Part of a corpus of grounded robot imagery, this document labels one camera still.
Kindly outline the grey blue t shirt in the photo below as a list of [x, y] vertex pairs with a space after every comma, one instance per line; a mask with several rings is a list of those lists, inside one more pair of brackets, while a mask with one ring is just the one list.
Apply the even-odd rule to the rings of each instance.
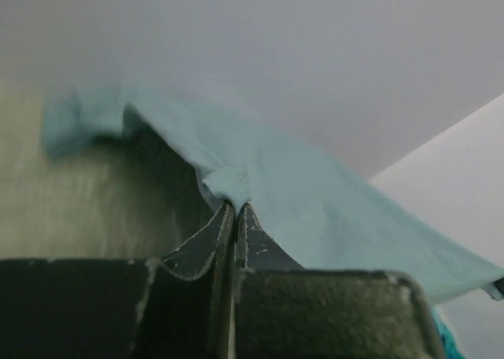
[[41, 139], [60, 157], [100, 136], [126, 139], [144, 128], [195, 169], [209, 205], [250, 204], [307, 268], [398, 270], [433, 304], [477, 289], [503, 298], [502, 267], [418, 220], [322, 149], [233, 109], [109, 85], [47, 100]]

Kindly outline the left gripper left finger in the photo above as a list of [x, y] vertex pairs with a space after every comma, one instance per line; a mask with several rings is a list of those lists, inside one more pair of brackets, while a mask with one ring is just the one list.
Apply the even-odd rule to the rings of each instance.
[[4, 358], [209, 358], [234, 209], [163, 257], [1, 263]]

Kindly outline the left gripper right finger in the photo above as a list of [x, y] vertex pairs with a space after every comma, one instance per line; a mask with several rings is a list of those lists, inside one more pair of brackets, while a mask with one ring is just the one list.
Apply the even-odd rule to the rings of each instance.
[[239, 214], [235, 270], [238, 358], [442, 358], [419, 285], [401, 272], [303, 268]]

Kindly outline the bright blue t shirt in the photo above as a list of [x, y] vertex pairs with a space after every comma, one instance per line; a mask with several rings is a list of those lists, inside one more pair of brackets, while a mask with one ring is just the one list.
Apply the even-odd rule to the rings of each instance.
[[458, 348], [454, 335], [439, 315], [438, 310], [435, 308], [432, 309], [432, 317], [435, 321], [439, 337], [442, 340], [447, 359], [465, 359], [465, 356]]

